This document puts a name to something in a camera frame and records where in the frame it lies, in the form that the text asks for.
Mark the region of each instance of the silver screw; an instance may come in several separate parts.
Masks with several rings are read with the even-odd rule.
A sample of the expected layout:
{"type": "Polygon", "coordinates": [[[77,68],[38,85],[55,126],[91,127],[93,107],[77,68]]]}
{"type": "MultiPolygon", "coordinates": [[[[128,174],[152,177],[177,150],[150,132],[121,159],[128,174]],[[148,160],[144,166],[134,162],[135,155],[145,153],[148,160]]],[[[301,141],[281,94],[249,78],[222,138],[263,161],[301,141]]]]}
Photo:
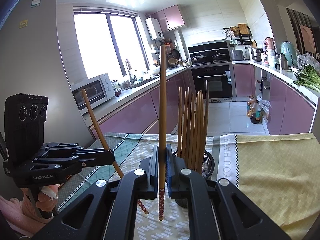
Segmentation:
{"type": "Polygon", "coordinates": [[[103,187],[104,185],[106,185],[107,184],[107,182],[104,180],[104,179],[99,179],[99,180],[97,180],[97,182],[96,182],[96,185],[98,186],[98,187],[103,187]]]}
{"type": "Polygon", "coordinates": [[[191,170],[188,168],[184,168],[180,171],[183,175],[189,175],[191,174],[191,170]]]}
{"type": "Polygon", "coordinates": [[[220,179],[219,180],[219,184],[221,186],[228,186],[229,185],[229,181],[227,179],[220,179]]]}
{"type": "Polygon", "coordinates": [[[134,171],[134,174],[136,174],[137,176],[142,176],[144,174],[144,170],[143,169],[136,169],[134,171]]]}

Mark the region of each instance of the microwave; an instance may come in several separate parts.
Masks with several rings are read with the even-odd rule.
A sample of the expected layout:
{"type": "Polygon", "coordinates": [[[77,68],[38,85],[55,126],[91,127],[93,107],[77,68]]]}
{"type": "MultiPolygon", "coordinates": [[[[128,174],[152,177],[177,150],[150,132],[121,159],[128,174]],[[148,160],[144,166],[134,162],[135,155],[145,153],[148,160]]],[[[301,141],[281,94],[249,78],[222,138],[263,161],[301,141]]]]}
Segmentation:
{"type": "Polygon", "coordinates": [[[92,108],[95,108],[115,96],[113,82],[110,81],[108,73],[83,80],[70,86],[73,97],[77,103],[80,113],[88,112],[82,97],[82,89],[85,89],[92,108]]]}

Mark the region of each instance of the kitchen counter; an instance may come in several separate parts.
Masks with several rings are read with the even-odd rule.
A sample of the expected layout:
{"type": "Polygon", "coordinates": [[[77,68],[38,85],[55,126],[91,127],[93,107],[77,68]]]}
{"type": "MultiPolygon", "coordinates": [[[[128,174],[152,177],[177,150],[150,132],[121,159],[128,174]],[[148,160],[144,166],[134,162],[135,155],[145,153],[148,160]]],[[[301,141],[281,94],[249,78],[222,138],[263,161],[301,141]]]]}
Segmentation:
{"type": "Polygon", "coordinates": [[[296,84],[293,84],[293,81],[296,81],[296,77],[293,72],[285,71],[285,70],[279,70],[276,68],[271,68],[269,65],[265,65],[262,62],[258,61],[251,61],[251,60],[238,60],[238,61],[233,61],[233,64],[251,64],[256,67],[259,67],[274,76],[278,77],[279,79],[283,80],[286,82],[288,85],[292,86],[295,88],[297,91],[299,91],[302,95],[304,95],[307,99],[309,99],[315,106],[318,105],[318,100],[320,98],[320,93],[306,88],[304,86],[297,86],[296,84]]]}
{"type": "MultiPolygon", "coordinates": [[[[178,75],[182,72],[187,70],[187,67],[179,67],[171,70],[167,70],[166,78],[172,78],[175,75],[178,75]]],[[[155,80],[152,80],[140,87],[127,89],[121,91],[121,94],[119,96],[115,96],[108,100],[107,102],[95,107],[93,109],[93,112],[96,116],[97,120],[100,120],[101,118],[105,117],[107,114],[111,113],[115,109],[121,107],[125,103],[129,102],[130,100],[134,99],[135,97],[141,95],[142,93],[150,90],[151,88],[157,86],[160,83],[160,77],[158,77],[155,80]]],[[[87,127],[90,127],[92,125],[91,118],[89,116],[89,113],[86,113],[83,115],[83,119],[87,127]]]]}

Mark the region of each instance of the white water heater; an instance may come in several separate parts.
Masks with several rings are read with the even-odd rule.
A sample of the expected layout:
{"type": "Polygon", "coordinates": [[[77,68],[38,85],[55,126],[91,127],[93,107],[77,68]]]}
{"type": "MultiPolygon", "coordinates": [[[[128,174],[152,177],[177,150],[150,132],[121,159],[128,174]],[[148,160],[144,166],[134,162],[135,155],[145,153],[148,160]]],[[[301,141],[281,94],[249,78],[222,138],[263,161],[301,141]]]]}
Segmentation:
{"type": "Polygon", "coordinates": [[[157,19],[148,18],[146,19],[148,30],[152,40],[163,40],[163,34],[160,28],[160,24],[157,19]]]}

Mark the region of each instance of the leafy green vegetable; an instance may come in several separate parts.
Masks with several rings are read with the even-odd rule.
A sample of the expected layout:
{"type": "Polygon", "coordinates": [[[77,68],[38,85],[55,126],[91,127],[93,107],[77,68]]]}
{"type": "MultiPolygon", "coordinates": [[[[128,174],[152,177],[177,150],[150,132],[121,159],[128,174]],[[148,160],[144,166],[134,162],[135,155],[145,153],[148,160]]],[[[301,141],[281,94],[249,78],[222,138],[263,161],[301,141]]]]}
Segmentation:
{"type": "Polygon", "coordinates": [[[311,65],[302,65],[303,69],[295,74],[297,81],[293,81],[298,86],[305,86],[320,93],[320,76],[311,65]]]}

